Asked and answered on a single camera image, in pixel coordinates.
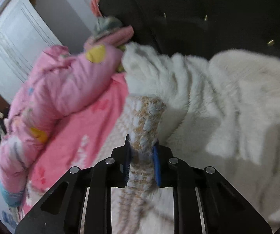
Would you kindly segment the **beige white houndstooth coat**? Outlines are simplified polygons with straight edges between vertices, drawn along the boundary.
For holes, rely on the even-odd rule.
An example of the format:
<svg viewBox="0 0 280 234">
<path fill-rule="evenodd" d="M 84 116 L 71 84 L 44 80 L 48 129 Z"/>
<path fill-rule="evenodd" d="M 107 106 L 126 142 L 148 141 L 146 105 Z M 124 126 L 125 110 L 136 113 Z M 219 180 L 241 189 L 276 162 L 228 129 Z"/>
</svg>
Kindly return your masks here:
<svg viewBox="0 0 280 234">
<path fill-rule="evenodd" d="M 173 233 L 173 190 L 155 182 L 152 147 L 158 140 L 165 104 L 158 98 L 129 96 L 124 110 L 100 149 L 95 162 L 124 144 L 132 146 L 127 187 L 112 188 L 113 233 Z"/>
</svg>

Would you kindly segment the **pink floral bed blanket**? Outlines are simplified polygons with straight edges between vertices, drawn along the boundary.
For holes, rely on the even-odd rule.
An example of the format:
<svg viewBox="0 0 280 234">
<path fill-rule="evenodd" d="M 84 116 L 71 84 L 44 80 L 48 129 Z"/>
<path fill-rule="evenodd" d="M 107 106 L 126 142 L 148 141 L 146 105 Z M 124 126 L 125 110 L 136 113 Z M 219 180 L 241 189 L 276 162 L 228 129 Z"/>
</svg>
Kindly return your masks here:
<svg viewBox="0 0 280 234">
<path fill-rule="evenodd" d="M 128 96 L 124 74 L 114 74 L 109 87 L 90 106 L 59 121 L 51 139 L 29 169 L 19 208 L 25 216 L 71 167 L 90 168 L 124 144 L 128 126 L 123 112 Z"/>
</svg>

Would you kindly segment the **cream fluffy garment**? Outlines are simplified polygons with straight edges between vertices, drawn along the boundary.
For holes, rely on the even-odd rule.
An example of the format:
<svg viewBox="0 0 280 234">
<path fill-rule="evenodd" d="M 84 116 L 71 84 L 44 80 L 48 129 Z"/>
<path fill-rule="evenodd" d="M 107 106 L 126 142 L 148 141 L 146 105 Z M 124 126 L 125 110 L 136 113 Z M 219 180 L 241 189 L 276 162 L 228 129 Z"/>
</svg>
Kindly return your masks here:
<svg viewBox="0 0 280 234">
<path fill-rule="evenodd" d="M 130 43 L 129 92 L 161 99 L 159 142 L 190 166 L 215 167 L 272 230 L 280 226 L 280 59 L 245 50 L 210 60 Z"/>
</svg>

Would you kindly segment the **pink and blue duvet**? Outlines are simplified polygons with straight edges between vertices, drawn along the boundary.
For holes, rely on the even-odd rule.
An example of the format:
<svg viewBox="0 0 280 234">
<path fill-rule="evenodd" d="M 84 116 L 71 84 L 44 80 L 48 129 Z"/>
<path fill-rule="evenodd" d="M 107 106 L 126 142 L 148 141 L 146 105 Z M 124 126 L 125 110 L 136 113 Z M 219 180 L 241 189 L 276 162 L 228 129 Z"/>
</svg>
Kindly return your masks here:
<svg viewBox="0 0 280 234">
<path fill-rule="evenodd" d="M 131 26 L 121 27 L 98 40 L 90 37 L 80 54 L 61 45 L 40 54 L 4 120 L 0 190 L 8 206 L 22 205 L 29 169 L 59 121 L 96 102 L 112 76 L 123 74 L 123 46 L 133 34 Z"/>
</svg>

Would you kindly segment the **white wardrobe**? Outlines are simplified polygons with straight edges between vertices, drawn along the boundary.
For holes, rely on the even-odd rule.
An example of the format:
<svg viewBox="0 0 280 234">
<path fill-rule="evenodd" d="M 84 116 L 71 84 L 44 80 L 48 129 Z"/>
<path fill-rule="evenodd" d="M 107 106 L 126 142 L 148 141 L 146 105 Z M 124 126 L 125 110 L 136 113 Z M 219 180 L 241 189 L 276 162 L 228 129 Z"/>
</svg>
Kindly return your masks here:
<svg viewBox="0 0 280 234">
<path fill-rule="evenodd" d="M 10 0 L 0 13 L 0 94 L 11 103 L 43 50 L 61 42 L 29 0 Z"/>
</svg>

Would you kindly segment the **green patterned pillow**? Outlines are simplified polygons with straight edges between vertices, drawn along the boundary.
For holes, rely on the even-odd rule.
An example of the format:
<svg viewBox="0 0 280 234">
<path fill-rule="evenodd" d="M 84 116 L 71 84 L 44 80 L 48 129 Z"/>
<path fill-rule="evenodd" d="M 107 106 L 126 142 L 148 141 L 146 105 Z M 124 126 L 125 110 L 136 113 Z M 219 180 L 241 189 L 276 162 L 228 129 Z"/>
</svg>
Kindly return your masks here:
<svg viewBox="0 0 280 234">
<path fill-rule="evenodd" d="M 113 16 L 98 17 L 93 29 L 93 39 L 98 40 L 104 36 L 107 36 L 123 26 L 123 23 Z"/>
</svg>

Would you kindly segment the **black tufted headboard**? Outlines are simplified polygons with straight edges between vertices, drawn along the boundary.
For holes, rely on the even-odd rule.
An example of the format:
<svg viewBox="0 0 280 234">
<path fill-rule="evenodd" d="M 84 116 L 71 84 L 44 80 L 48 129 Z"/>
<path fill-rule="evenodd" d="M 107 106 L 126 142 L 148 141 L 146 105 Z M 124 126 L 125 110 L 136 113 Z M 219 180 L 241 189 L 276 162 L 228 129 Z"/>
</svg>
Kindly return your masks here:
<svg viewBox="0 0 280 234">
<path fill-rule="evenodd" d="M 210 59 L 244 49 L 280 58 L 280 0 L 100 0 L 99 9 L 161 54 Z"/>
</svg>

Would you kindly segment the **orange cloth on headboard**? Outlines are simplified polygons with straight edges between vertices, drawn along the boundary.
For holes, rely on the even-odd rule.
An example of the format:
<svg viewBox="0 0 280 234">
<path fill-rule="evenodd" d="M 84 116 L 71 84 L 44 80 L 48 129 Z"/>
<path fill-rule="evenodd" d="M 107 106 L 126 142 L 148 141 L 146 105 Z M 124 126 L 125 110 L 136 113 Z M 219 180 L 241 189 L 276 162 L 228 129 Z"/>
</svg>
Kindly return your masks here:
<svg viewBox="0 0 280 234">
<path fill-rule="evenodd" d="M 100 0 L 91 0 L 90 8 L 95 17 L 102 17 L 101 11 L 99 9 L 99 1 Z"/>
</svg>

